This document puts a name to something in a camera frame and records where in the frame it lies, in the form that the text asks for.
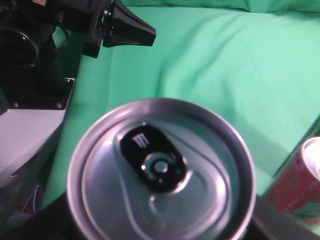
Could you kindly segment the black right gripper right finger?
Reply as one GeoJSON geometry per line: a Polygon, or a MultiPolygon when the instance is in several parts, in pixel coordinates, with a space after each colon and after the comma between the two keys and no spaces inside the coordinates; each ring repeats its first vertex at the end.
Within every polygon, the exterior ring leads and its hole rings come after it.
{"type": "Polygon", "coordinates": [[[320,237],[256,197],[251,219],[252,240],[318,240],[320,237]]]}

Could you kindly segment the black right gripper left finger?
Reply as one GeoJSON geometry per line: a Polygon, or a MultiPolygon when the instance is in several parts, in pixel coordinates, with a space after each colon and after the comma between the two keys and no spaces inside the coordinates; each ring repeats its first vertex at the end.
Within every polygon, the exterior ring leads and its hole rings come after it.
{"type": "Polygon", "coordinates": [[[110,4],[104,21],[102,45],[106,48],[124,45],[151,47],[155,42],[156,29],[137,17],[120,0],[114,0],[110,4]]]}

